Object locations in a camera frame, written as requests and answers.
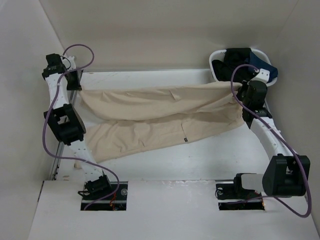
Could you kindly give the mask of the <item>beige drawstring trousers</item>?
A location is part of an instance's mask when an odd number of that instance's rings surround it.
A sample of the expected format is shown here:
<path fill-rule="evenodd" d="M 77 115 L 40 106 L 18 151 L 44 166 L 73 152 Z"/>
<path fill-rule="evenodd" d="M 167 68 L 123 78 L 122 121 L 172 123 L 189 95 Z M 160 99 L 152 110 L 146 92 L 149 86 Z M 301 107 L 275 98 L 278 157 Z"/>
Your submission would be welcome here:
<path fill-rule="evenodd" d="M 229 82 L 86 89 L 79 95 L 99 119 L 85 134 L 97 163 L 193 143 L 244 124 Z"/>

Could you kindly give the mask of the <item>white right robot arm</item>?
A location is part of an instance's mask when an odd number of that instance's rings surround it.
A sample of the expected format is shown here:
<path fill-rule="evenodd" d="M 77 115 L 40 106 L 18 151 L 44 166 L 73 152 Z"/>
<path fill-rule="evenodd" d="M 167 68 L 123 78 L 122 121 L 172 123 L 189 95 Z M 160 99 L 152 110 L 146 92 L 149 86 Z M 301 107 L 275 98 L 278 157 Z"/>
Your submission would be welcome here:
<path fill-rule="evenodd" d="M 303 196 L 307 191 L 297 160 L 280 141 L 280 131 L 264 107 L 267 91 L 265 83 L 251 80 L 245 82 L 236 95 L 245 106 L 242 109 L 244 122 L 257 136 L 269 158 L 264 174 L 257 177 L 257 190 L 273 197 Z"/>

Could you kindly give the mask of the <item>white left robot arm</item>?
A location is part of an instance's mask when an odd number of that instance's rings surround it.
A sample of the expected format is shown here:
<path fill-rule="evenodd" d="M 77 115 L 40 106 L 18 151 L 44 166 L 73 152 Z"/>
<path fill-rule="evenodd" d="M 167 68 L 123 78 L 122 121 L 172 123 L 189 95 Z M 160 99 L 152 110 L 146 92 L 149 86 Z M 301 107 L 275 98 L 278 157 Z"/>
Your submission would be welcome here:
<path fill-rule="evenodd" d="M 73 151 L 73 159 L 80 162 L 84 171 L 86 183 L 78 194 L 85 200 L 108 199 L 113 192 L 112 185 L 104 171 L 96 166 L 84 139 L 86 127 L 69 101 L 69 91 L 82 90 L 74 58 L 52 53 L 46 56 L 46 61 L 42 77 L 49 88 L 51 110 L 43 115 L 58 142 Z"/>

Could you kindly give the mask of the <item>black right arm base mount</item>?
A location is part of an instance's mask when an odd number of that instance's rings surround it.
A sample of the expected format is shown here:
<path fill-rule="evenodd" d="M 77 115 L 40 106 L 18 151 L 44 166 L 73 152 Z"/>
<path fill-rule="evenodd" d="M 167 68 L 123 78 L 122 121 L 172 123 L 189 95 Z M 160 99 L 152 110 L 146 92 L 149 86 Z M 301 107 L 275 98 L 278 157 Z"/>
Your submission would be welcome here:
<path fill-rule="evenodd" d="M 242 186 L 242 173 L 237 173 L 233 179 L 218 180 L 215 183 L 215 197 L 220 211 L 264 211 L 262 194 L 254 189 Z"/>

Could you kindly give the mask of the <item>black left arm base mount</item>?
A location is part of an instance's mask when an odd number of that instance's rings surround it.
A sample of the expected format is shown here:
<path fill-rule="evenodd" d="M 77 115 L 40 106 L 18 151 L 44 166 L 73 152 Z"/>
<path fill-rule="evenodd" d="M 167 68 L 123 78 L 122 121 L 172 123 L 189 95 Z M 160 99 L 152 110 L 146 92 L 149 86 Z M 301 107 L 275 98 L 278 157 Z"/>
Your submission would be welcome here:
<path fill-rule="evenodd" d="M 112 193 L 117 188 L 116 182 L 111 182 L 111 190 L 107 193 L 99 192 L 97 196 L 90 196 L 87 190 L 79 191 L 78 194 L 81 196 L 81 211 L 126 211 L 127 210 L 127 197 L 128 197 L 128 181 L 121 181 L 119 183 L 119 188 L 115 193 L 104 197 L 105 195 Z"/>

